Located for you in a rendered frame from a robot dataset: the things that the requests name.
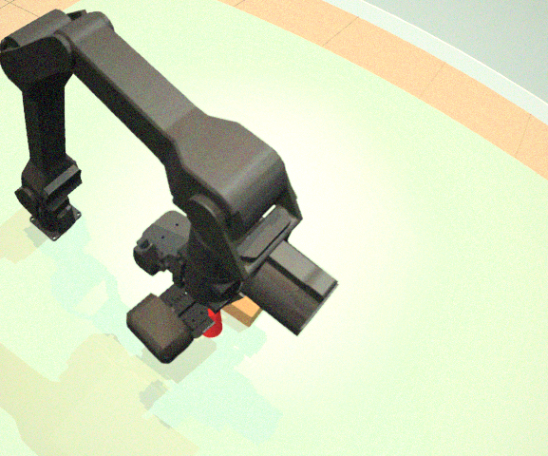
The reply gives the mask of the red cylinder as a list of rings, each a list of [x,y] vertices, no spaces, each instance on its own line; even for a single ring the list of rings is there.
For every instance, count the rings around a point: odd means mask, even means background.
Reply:
[[[209,316],[216,322],[216,324],[214,324],[207,332],[203,333],[203,336],[216,337],[216,336],[221,335],[221,333],[222,333],[222,321],[221,321],[220,310],[216,314],[213,314],[209,310]]]

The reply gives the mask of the tan wooden block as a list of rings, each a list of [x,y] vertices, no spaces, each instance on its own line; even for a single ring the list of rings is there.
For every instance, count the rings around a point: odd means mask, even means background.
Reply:
[[[235,303],[223,307],[222,310],[249,328],[251,328],[253,322],[263,311],[247,296],[244,296]]]

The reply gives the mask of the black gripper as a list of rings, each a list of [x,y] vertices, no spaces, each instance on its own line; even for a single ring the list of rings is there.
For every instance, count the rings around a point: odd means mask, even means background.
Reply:
[[[162,294],[150,293],[126,313],[126,327],[162,364],[170,364],[216,324],[209,310],[216,314],[245,296],[235,277],[213,278],[198,271],[187,244],[177,251],[186,263],[184,287],[173,283]]]

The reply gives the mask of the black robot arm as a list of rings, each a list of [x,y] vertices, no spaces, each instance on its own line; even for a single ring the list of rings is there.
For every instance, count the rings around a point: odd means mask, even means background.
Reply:
[[[74,73],[162,163],[171,201],[186,214],[168,210],[143,231],[132,254],[142,270],[169,271],[184,287],[177,251],[188,241],[198,271],[235,277],[295,336],[338,287],[288,242],[303,216],[279,154],[246,126],[198,108],[103,12],[47,12],[1,40],[0,66],[22,91],[28,138],[14,194],[53,242],[82,215],[68,197],[83,183],[66,153],[65,87]]]

